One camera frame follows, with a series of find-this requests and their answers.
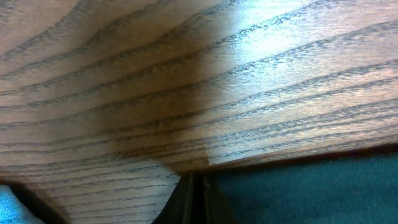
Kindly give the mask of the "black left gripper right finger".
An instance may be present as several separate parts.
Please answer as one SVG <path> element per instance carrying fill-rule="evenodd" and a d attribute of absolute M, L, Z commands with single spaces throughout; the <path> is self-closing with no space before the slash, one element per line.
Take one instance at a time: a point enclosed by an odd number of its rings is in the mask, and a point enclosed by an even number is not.
<path fill-rule="evenodd" d="M 202 182 L 206 223 L 238 224 L 238 220 L 218 184 L 209 177 L 203 178 Z"/>

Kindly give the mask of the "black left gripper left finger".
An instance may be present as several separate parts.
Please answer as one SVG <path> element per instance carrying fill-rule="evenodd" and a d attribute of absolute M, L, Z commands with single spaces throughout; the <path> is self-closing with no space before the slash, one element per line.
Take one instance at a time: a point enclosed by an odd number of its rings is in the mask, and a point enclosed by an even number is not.
<path fill-rule="evenodd" d="M 181 176 L 162 211 L 152 224 L 189 224 L 193 200 L 193 174 Z"/>

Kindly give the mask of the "black t-shirt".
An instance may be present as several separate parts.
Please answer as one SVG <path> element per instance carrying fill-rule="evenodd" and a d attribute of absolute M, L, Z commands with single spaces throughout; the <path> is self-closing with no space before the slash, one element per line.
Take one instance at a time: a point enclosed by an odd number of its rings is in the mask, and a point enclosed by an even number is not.
<path fill-rule="evenodd" d="M 242 170 L 215 179 L 240 223 L 397 223 L 397 154 Z"/>

